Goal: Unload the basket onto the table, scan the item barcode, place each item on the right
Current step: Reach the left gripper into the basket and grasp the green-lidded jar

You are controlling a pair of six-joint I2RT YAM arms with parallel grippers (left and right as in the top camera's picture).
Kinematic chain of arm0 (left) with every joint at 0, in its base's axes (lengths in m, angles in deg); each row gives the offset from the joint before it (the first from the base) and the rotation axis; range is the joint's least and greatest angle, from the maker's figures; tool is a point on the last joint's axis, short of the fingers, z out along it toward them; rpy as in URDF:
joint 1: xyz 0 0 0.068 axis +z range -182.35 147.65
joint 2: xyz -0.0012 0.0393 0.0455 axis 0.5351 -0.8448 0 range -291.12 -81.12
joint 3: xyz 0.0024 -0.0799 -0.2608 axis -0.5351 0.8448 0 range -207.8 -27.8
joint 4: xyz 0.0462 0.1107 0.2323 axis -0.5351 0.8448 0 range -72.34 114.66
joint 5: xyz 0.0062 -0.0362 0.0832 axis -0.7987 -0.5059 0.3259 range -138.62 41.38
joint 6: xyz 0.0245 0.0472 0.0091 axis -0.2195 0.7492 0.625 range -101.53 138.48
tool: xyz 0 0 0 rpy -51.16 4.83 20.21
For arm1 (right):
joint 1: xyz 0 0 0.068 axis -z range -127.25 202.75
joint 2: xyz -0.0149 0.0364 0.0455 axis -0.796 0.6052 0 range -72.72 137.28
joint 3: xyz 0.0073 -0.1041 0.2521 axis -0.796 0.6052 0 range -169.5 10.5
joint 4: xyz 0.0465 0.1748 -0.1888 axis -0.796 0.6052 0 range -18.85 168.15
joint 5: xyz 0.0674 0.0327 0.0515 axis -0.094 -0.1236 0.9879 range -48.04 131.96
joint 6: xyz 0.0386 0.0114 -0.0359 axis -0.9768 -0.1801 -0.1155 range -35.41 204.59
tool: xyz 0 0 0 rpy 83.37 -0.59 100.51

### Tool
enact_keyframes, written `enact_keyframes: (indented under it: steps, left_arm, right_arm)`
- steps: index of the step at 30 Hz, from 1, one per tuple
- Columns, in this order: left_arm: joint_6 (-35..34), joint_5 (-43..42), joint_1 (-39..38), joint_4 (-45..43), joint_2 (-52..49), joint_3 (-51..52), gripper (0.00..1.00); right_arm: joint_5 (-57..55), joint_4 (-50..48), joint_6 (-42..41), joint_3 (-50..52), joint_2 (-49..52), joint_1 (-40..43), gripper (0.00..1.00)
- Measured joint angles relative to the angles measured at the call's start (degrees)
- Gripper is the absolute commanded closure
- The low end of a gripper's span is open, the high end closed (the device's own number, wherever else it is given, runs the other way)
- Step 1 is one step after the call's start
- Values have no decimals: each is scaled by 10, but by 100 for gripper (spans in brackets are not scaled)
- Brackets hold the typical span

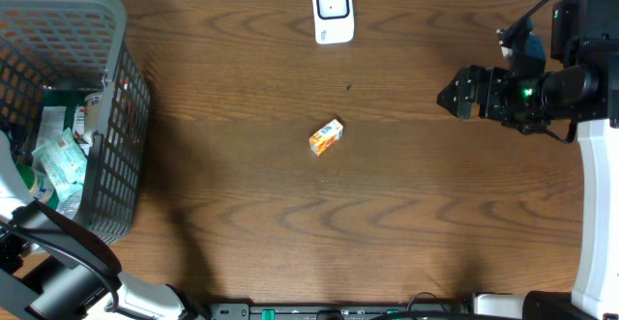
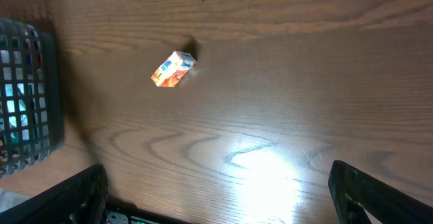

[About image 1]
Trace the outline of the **orange Kleenex tissue pack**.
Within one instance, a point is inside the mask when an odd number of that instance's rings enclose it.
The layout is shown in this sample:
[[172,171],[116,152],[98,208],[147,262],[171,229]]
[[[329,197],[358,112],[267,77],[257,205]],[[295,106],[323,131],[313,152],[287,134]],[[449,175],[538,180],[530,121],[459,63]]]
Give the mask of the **orange Kleenex tissue pack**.
[[343,124],[338,119],[333,119],[309,138],[310,149],[320,156],[333,143],[340,140],[343,130]]

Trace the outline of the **white cotton swab tub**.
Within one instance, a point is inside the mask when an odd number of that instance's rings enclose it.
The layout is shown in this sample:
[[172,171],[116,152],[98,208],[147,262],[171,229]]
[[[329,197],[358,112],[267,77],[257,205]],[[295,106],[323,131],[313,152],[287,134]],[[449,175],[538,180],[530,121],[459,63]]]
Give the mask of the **white cotton swab tub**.
[[85,98],[83,138],[89,144],[93,143],[93,133],[97,128],[102,98],[102,92],[90,94]]

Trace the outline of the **green lid jar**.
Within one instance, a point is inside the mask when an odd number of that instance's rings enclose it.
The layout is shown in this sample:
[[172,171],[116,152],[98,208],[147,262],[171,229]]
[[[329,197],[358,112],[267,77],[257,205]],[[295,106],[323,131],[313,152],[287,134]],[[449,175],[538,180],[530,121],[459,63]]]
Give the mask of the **green lid jar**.
[[56,210],[59,197],[46,174],[24,164],[18,164],[16,169],[33,197],[42,204]]

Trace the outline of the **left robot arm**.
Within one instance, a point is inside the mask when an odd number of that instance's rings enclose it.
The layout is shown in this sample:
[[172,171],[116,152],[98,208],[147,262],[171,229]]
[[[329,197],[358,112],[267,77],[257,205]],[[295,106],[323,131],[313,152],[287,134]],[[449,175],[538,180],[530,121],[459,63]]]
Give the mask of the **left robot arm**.
[[1,307],[20,319],[209,319],[170,285],[123,272],[108,245],[36,201],[1,138]]

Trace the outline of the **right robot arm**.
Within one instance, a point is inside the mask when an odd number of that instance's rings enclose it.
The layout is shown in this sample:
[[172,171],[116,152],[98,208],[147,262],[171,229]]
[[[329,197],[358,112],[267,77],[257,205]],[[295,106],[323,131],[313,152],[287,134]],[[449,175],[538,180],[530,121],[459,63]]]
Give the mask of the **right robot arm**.
[[[531,291],[524,297],[480,295],[482,314],[519,319],[615,319],[618,316],[618,0],[561,0],[552,9],[546,53],[528,16],[497,32],[509,66],[465,66],[438,94],[458,119],[477,109],[482,119],[524,135],[578,142],[584,175],[583,228],[575,284],[569,293]],[[549,72],[549,56],[562,69]]]

